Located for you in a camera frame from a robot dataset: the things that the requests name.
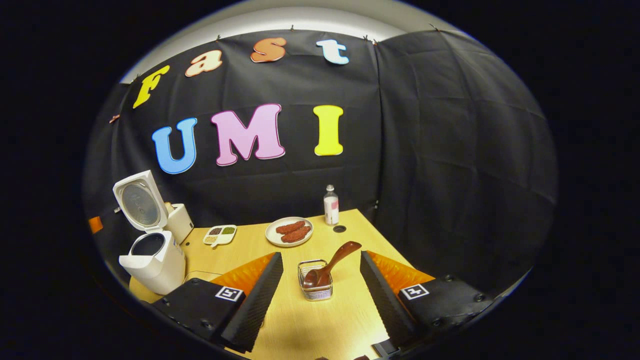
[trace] brown ladle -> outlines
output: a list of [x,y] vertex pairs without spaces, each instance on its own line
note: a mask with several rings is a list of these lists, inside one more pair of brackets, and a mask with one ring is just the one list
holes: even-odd
[[305,289],[315,288],[316,286],[329,285],[329,273],[331,269],[338,263],[338,261],[344,259],[350,253],[358,250],[362,247],[362,244],[355,241],[347,241],[341,246],[338,251],[335,252],[331,261],[322,269],[311,270],[305,275],[305,279],[302,282],[302,287]]

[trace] orange tape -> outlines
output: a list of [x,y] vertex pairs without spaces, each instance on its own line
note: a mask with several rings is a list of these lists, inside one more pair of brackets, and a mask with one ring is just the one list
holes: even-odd
[[100,217],[89,219],[89,226],[91,227],[92,234],[95,234],[98,231],[102,230],[102,221],[100,221]]

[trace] plastic bottle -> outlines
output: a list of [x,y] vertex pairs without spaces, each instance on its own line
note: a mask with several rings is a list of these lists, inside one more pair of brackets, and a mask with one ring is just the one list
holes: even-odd
[[327,185],[324,195],[324,221],[327,225],[335,225],[338,224],[338,217],[338,195],[333,192],[333,185]]

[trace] letter m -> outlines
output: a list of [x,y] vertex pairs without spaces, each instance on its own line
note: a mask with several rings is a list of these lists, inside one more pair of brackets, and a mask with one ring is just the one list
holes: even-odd
[[280,145],[278,138],[280,110],[282,107],[279,104],[258,106],[248,127],[243,125],[233,111],[223,111],[213,115],[211,122],[218,128],[220,145],[220,156],[216,163],[223,167],[237,162],[238,157],[231,151],[232,143],[243,159],[249,160],[256,140],[258,141],[256,158],[275,159],[283,156],[284,148]]

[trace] metal basket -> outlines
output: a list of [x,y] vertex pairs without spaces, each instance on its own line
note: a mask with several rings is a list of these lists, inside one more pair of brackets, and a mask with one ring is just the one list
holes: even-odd
[[311,270],[321,269],[326,265],[326,261],[322,259],[302,261],[298,264],[298,282],[300,283],[302,294],[305,295],[305,299],[309,301],[320,301],[326,300],[333,295],[333,278],[331,277],[331,274],[329,274],[329,285],[317,286],[315,288],[308,289],[305,289],[302,286],[308,272]]

